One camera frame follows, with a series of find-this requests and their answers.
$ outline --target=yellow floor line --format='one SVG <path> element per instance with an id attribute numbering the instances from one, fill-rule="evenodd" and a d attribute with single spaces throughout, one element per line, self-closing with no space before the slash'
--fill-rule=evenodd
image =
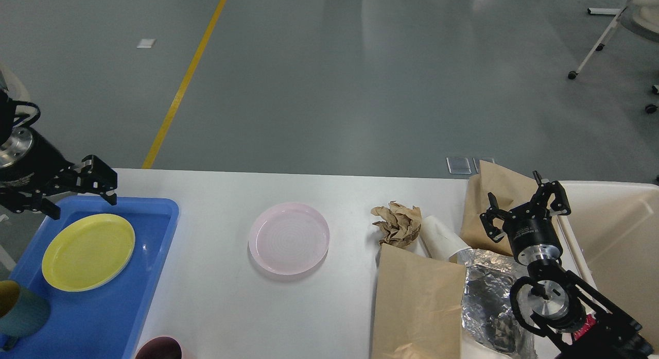
<path id="1" fill-rule="evenodd" d="M 208 26 L 204 33 L 204 37 L 202 37 L 201 42 L 199 42 L 199 45 L 197 46 L 197 51 L 195 52 L 195 56 L 193 56 L 193 60 L 190 62 L 190 65 L 188 66 L 188 70 L 185 72 L 183 80 L 181 81 L 181 86 L 179 86 L 179 90 L 176 91 L 174 100 L 172 100 L 171 106 L 169 106 L 167 115 L 165 115 L 165 120 L 160 126 L 160 130 L 158 130 L 158 134 L 155 136 L 155 139 L 153 140 L 153 144 L 151 144 L 151 149 L 149 149 L 149 153 L 146 154 L 146 159 L 144 159 L 142 168 L 151 168 L 153 166 L 155 157 L 158 155 L 158 152 L 160 151 L 160 146 L 163 145 L 165 136 L 167 136 L 167 132 L 169 131 L 169 126 L 171 125 L 172 120 L 174 120 L 174 116 L 176 115 L 176 112 L 179 110 L 179 105 L 181 105 L 181 100 L 183 100 L 185 91 L 188 89 L 190 80 L 193 78 L 193 75 L 195 74 L 195 70 L 197 69 L 197 65 L 199 64 L 202 55 L 204 55 L 205 47 L 208 44 L 210 35 L 212 35 L 213 30 L 215 29 L 215 24 L 217 23 L 217 19 L 219 18 L 219 15 L 222 13 L 222 9 L 224 8 L 224 4 L 226 2 L 227 0 L 219 0 L 215 12 L 213 13 L 212 18 L 208 23 Z"/>

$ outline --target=aluminum foil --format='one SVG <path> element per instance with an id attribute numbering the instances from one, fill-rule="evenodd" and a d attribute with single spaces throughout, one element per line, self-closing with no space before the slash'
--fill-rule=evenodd
<path id="1" fill-rule="evenodd" d="M 476 342 L 513 359 L 535 359 L 534 335 L 522 328 L 510 305 L 510 288 L 527 270 L 509 256 L 464 249 L 457 262 L 466 266 L 462 326 Z"/>

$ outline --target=brown paper bag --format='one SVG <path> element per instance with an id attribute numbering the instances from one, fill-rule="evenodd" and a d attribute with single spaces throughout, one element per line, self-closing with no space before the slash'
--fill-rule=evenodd
<path id="1" fill-rule="evenodd" d="M 465 273 L 383 244 L 371 359 L 459 358 Z"/>
<path id="2" fill-rule="evenodd" d="M 494 243 L 485 234 L 479 216 L 490 206 L 489 192 L 496 195 L 499 207 L 509 210 L 528 202 L 536 190 L 534 179 L 497 164 L 480 161 L 480 174 L 471 176 L 466 189 L 460 237 L 471 248 L 489 249 L 501 255 L 512 256 L 508 237 Z M 500 221 L 496 220 L 494 224 L 501 228 Z"/>

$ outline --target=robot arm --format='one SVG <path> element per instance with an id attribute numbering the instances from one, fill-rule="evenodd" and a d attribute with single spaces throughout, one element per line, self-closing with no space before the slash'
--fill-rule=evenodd
<path id="1" fill-rule="evenodd" d="M 558 181 L 542 180 L 537 172 L 533 175 L 537 191 L 529 202 L 504 211 L 489 193 L 490 208 L 480 216 L 490 239 L 500 242 L 504 234 L 508 235 L 515 260 L 529 272 L 510 290 L 511 307 L 520 326 L 550 338 L 562 352 L 560 359 L 638 359 L 652 354 L 651 345 L 638 334 L 642 327 L 635 319 L 574 272 L 563 269 L 563 249 L 551 217 L 570 214 L 567 195 Z M 554 200 L 549 204 L 552 195 Z M 503 232 L 494 226 L 495 218 L 504 221 Z M 530 307 L 532 323 L 522 314 L 520 298 Z M 584 304 L 595 312 L 596 323 L 567 344 L 562 334 L 576 333 L 586 322 Z"/>
<path id="2" fill-rule="evenodd" d="M 17 106 L 35 112 L 17 112 Z M 117 173 L 93 155 L 79 164 L 64 159 L 31 128 L 40 115 L 36 104 L 12 100 L 0 91 L 0 205 L 14 213 L 30 210 L 57 220 L 60 209 L 47 199 L 50 195 L 94 193 L 117 204 Z"/>

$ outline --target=plate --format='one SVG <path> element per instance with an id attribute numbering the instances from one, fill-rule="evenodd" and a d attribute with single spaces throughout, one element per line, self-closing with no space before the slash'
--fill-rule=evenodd
<path id="1" fill-rule="evenodd" d="M 295 275 L 323 260 L 330 245 L 329 230 L 322 214 L 306 204 L 277 204 L 252 225 L 249 249 L 266 270 Z"/>
<path id="2" fill-rule="evenodd" d="M 67 292 L 100 287 L 123 270 L 134 246 L 135 232 L 121 216 L 81 218 L 50 242 L 43 254 L 43 277 L 51 286 Z"/>

